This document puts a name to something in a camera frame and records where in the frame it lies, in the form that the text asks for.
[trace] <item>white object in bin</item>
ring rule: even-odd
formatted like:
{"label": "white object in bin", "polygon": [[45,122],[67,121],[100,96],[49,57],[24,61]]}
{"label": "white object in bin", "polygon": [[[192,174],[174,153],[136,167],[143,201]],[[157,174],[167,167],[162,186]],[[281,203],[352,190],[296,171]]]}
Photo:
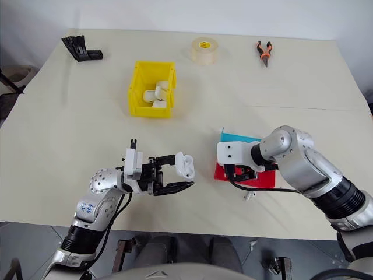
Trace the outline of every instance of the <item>white object in bin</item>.
{"label": "white object in bin", "polygon": [[154,94],[158,100],[164,101],[166,99],[166,91],[161,86],[156,86]]}
{"label": "white object in bin", "polygon": [[162,100],[156,100],[153,102],[152,108],[166,108],[167,102]]}
{"label": "white object in bin", "polygon": [[145,102],[151,103],[157,100],[156,91],[152,89],[148,89],[144,91],[143,99]]}
{"label": "white object in bin", "polygon": [[246,165],[256,172],[264,172],[264,166],[258,166],[251,156],[251,149],[259,142],[219,142],[216,146],[217,163],[223,165]]}
{"label": "white object in bin", "polygon": [[159,80],[156,83],[156,87],[160,86],[162,89],[167,90],[168,89],[168,81],[167,80]]}
{"label": "white object in bin", "polygon": [[192,181],[195,176],[193,157],[178,152],[175,155],[175,167],[178,176],[185,178],[187,181]]}

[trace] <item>yellow plastic bin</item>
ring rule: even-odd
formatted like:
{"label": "yellow plastic bin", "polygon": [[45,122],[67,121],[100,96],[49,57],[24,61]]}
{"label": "yellow plastic bin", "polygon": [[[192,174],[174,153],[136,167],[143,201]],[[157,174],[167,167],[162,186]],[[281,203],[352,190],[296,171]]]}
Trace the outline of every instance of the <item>yellow plastic bin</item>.
{"label": "yellow plastic bin", "polygon": [[[152,103],[145,102],[145,90],[155,89],[158,81],[168,81],[166,90],[166,108],[152,108]],[[129,111],[132,116],[170,118],[174,107],[174,88],[176,88],[175,63],[163,61],[137,61],[131,85],[128,89]]]}

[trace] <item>floor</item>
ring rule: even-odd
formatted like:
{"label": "floor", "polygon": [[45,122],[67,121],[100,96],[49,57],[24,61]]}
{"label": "floor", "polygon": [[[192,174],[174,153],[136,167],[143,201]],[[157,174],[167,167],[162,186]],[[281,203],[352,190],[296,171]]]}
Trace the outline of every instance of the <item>floor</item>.
{"label": "floor", "polygon": [[[41,279],[55,249],[61,244],[67,227],[0,223],[0,278],[9,269],[12,258],[20,260],[24,280]],[[115,249],[119,239],[139,240],[140,245],[152,237],[165,233],[130,232],[112,230],[101,258],[90,271],[95,278],[111,273]],[[201,234],[175,234],[178,239],[177,262],[207,263],[207,248],[213,236]],[[258,280],[281,280],[263,268],[263,260],[274,256],[290,257],[293,279],[310,279],[315,274],[338,267],[346,267],[343,254],[336,241],[309,241],[228,236],[244,268],[244,273]],[[124,270],[130,269],[139,249],[126,254]]]}

